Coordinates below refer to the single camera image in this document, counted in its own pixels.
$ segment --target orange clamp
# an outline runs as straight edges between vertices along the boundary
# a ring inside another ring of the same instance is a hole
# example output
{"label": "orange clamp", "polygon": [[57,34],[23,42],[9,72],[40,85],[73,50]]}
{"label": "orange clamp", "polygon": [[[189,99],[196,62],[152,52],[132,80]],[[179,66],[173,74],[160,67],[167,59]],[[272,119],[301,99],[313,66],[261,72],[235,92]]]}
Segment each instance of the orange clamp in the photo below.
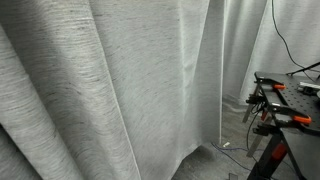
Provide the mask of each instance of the orange clamp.
{"label": "orange clamp", "polygon": [[273,88],[284,90],[284,89],[286,89],[286,86],[284,84],[275,84],[275,85],[273,85]]}
{"label": "orange clamp", "polygon": [[293,120],[297,122],[301,122],[303,124],[310,124],[311,123],[311,117],[301,117],[301,116],[293,116]]}

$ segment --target white curtain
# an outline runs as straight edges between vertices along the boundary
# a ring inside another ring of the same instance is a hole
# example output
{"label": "white curtain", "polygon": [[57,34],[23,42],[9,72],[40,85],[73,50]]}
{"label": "white curtain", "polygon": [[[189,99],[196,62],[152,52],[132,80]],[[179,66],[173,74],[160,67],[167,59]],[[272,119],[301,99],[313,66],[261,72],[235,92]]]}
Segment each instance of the white curtain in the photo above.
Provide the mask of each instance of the white curtain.
{"label": "white curtain", "polygon": [[170,179],[219,142],[224,9],[0,1],[0,179]]}
{"label": "white curtain", "polygon": [[[228,0],[226,3],[223,95],[240,104],[253,92],[255,71],[284,74],[300,69],[291,62],[277,35],[271,2]],[[274,0],[279,32],[287,41],[293,59],[303,66],[320,61],[319,8],[318,0]]]}

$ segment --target floor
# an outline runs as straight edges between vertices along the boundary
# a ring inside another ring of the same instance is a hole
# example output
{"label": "floor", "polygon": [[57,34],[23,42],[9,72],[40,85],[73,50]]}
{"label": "floor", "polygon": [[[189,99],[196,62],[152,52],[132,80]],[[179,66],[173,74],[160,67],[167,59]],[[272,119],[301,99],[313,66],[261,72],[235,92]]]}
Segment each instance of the floor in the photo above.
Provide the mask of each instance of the floor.
{"label": "floor", "polygon": [[[222,141],[219,147],[229,142],[230,145],[226,148],[244,148],[246,149],[246,135],[249,124],[253,117],[250,117],[247,123],[242,123],[244,113],[233,112],[228,107],[223,108],[222,121]],[[250,131],[249,145],[255,135]],[[263,139],[258,149],[263,149],[268,143],[269,137]],[[225,153],[234,158],[242,166],[252,169],[254,160],[246,157],[246,151],[243,150],[225,150]],[[256,159],[259,160],[262,151],[258,150],[255,153]],[[281,163],[276,172],[273,174],[274,179],[279,180],[295,180],[292,165],[286,157],[284,161],[288,164]],[[211,144],[205,144],[196,149],[193,153],[187,156],[179,166],[173,180],[227,180],[229,173],[238,175],[239,180],[244,180],[248,177],[249,171],[243,169],[238,164],[233,162],[229,157],[215,149]]]}

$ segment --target curtain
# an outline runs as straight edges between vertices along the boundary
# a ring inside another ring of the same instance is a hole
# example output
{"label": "curtain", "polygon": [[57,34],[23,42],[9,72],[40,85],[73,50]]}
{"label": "curtain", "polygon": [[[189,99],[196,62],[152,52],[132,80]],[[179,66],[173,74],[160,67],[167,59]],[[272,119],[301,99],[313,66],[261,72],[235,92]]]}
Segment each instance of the curtain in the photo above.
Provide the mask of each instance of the curtain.
{"label": "curtain", "polygon": [[0,179],[170,179],[220,140],[224,11],[0,1]]}
{"label": "curtain", "polygon": [[[236,103],[254,90],[254,72],[288,73],[299,68],[289,59],[272,20],[271,0],[228,0],[224,36],[223,96]],[[279,32],[293,59],[304,67],[320,61],[320,1],[274,0]],[[310,76],[318,74],[307,72]]]}

